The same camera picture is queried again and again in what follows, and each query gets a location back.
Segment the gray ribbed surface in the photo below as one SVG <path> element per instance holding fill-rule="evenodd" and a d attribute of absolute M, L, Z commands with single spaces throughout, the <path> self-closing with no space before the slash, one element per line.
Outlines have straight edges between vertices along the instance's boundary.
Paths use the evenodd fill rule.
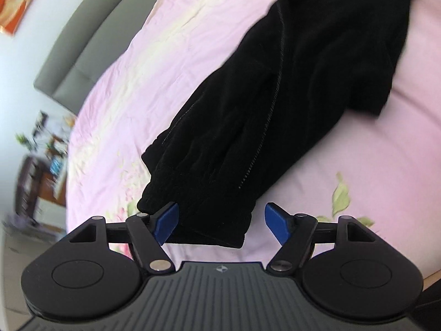
<path fill-rule="evenodd" d="M 216 269 L 224 265 L 225 272 Z M 296 283 L 266 274 L 261 264 L 185 263 L 171 276 L 153 277 L 125 310 L 86 324 L 33 319 L 26 331 L 416 331 L 408 319 L 354 325 L 311 306 Z"/>

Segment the silver screw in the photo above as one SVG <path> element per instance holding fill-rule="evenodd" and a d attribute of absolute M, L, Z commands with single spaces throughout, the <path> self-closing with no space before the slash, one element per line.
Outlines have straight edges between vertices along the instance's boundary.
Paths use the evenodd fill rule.
<path fill-rule="evenodd" d="M 150 263 L 150 269 L 155 271 L 166 271 L 171 268 L 171 262 L 167 260 L 154 260 Z"/>
<path fill-rule="evenodd" d="M 276 260 L 271 264 L 271 269 L 278 272 L 288 271 L 292 268 L 292 264 L 286 260 Z"/>

